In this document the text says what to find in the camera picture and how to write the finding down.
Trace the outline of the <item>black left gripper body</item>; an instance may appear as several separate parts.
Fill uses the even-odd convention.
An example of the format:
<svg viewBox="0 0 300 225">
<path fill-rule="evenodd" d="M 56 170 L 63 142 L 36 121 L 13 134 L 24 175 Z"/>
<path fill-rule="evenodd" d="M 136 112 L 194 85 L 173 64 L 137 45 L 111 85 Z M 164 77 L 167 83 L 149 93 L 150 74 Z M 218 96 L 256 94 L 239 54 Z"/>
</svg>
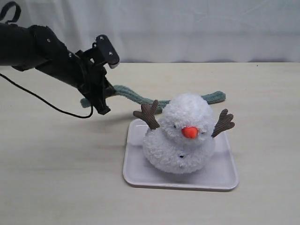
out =
<svg viewBox="0 0 300 225">
<path fill-rule="evenodd" d="M 107 71 L 103 65 L 103 56 L 95 48 L 79 50 L 53 60 L 53 76 L 77 88 L 86 98 L 104 98 L 107 87 Z"/>
</svg>

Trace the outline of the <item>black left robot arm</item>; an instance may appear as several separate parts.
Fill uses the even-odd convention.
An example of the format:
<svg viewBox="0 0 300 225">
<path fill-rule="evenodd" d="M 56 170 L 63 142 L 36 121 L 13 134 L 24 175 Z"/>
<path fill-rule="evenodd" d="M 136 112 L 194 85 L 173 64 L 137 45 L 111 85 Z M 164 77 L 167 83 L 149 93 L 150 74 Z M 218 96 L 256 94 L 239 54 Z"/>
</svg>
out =
<svg viewBox="0 0 300 225">
<path fill-rule="evenodd" d="M 119 55 L 108 36 L 100 34 L 86 51 L 71 52 L 47 26 L 0 25 L 0 64 L 18 71 L 36 69 L 76 88 L 96 111 L 110 112 L 106 98 L 116 90 L 107 80 L 105 64 L 115 68 Z"/>
</svg>

